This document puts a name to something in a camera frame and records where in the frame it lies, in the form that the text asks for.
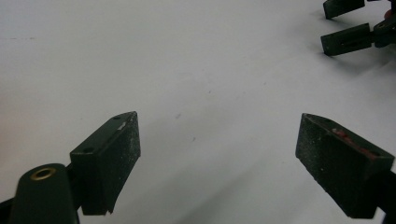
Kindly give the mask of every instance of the rust spot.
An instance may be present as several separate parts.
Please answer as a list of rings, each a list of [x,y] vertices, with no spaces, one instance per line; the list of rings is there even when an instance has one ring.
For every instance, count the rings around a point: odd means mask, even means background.
[[[379,156],[378,153],[374,153],[372,151],[370,151],[367,148],[364,147],[360,147],[358,144],[356,144],[348,135],[346,132],[344,132],[344,130],[338,130],[338,129],[332,129],[332,132],[337,134],[340,138],[344,139],[345,142],[349,143],[350,145],[352,145],[354,148],[356,148],[357,150],[359,150],[361,153],[363,153],[364,155],[366,155],[370,160],[375,160],[377,156]]]

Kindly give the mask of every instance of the black mechanical part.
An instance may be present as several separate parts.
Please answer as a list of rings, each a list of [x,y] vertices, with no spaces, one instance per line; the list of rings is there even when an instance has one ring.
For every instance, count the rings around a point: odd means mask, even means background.
[[[139,157],[136,113],[110,119],[70,153],[74,173],[84,180],[85,200],[81,206],[84,215],[113,212]]]
[[[323,51],[328,56],[368,49],[372,46],[373,36],[369,23],[352,27],[331,35],[321,37]]]
[[[15,198],[0,203],[0,224],[75,224],[81,206],[84,215],[113,212],[140,157],[137,114],[110,119],[70,157],[67,167],[47,164],[23,175]]]
[[[323,4],[326,19],[342,15],[359,7],[364,7],[364,0],[328,0]],[[391,1],[392,15],[377,24],[370,31],[368,23],[345,29],[321,37],[323,51],[328,56],[349,53],[360,49],[368,49],[375,44],[376,48],[384,48],[396,43],[396,8]]]
[[[364,7],[364,0],[327,0],[323,3],[326,19]]]
[[[394,157],[340,124],[303,114],[296,157],[349,217],[396,223]]]
[[[61,164],[47,164],[27,172],[18,184],[9,223],[78,223],[69,186]]]

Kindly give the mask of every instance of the small hole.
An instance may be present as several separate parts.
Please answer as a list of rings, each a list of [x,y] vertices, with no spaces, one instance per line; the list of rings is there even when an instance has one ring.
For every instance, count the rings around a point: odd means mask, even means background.
[[[43,180],[55,174],[56,170],[54,168],[48,167],[36,171],[30,176],[32,180]]]
[[[91,152],[93,152],[93,150],[94,150],[93,147],[86,147],[86,148],[82,149],[82,151],[83,151],[84,153],[91,153]]]
[[[37,177],[43,177],[46,175],[50,174],[50,170],[41,170],[40,172],[38,172],[37,174],[35,174]]]

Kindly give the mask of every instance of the white surface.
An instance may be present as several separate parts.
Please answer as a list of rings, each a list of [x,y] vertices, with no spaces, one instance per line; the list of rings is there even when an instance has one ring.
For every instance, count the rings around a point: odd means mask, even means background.
[[[142,157],[113,215],[81,223],[352,220],[295,158],[302,113],[396,154],[396,50],[329,58],[314,0],[0,2],[0,200],[114,115],[138,112]]]

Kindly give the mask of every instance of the white backdrop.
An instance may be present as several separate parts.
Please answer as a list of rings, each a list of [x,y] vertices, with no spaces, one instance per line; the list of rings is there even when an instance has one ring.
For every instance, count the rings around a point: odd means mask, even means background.
[[[396,154],[396,48],[320,44],[389,2],[333,21],[322,3],[1,1],[0,201],[135,110],[142,157],[115,212],[83,224],[380,223],[346,217],[294,156],[304,112]]]

